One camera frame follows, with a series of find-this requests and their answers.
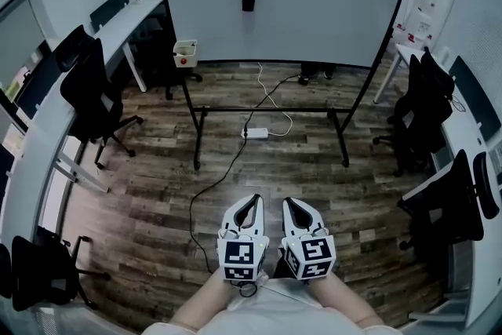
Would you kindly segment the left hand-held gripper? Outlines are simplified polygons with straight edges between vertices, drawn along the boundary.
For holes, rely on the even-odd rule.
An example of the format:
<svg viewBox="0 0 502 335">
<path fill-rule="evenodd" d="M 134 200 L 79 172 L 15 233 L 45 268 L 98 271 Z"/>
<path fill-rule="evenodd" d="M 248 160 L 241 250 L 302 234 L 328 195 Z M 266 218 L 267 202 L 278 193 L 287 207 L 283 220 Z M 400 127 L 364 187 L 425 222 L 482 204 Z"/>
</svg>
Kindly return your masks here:
<svg viewBox="0 0 502 335">
<path fill-rule="evenodd" d="M 269 246 L 264 227 L 264 200 L 258 194 L 241 198 L 226 210 L 217 239 L 224 280 L 258 279 Z"/>
</svg>

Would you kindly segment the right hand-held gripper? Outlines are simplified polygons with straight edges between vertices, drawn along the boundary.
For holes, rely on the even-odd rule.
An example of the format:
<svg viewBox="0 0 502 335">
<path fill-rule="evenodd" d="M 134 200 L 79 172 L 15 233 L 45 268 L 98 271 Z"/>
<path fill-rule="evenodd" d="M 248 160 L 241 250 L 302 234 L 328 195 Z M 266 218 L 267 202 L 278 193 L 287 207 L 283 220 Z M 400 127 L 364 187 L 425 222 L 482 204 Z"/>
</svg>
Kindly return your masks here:
<svg viewBox="0 0 502 335">
<path fill-rule="evenodd" d="M 333 236 L 307 235 L 325 227 L 320 212 L 297 198 L 286 197 L 282 219 L 285 236 L 289 236 L 282 240 L 284 259 L 295 278 L 309 281 L 326 277 L 336 261 Z"/>
</svg>

